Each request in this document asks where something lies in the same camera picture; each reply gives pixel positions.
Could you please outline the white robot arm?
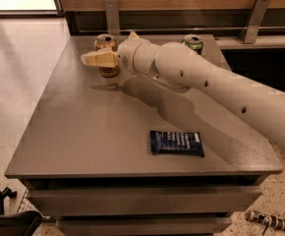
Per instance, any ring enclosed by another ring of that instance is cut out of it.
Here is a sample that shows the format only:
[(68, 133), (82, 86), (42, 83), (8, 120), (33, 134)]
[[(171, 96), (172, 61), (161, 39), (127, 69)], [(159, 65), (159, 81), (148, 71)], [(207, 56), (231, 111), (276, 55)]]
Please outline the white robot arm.
[(195, 88), (285, 150), (285, 92), (220, 68), (183, 43), (154, 44), (131, 32), (117, 49), (81, 56), (87, 66), (143, 74), (172, 88)]

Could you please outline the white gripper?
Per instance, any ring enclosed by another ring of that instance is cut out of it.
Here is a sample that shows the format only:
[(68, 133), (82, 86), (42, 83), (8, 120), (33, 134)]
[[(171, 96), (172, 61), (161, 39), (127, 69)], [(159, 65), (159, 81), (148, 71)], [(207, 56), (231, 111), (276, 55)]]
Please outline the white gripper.
[(117, 53), (111, 47), (98, 49), (81, 56), (82, 62), (87, 66), (115, 68), (120, 66), (121, 69), (134, 73), (134, 57), (138, 48), (148, 43), (147, 39), (140, 38), (134, 31), (119, 44)]

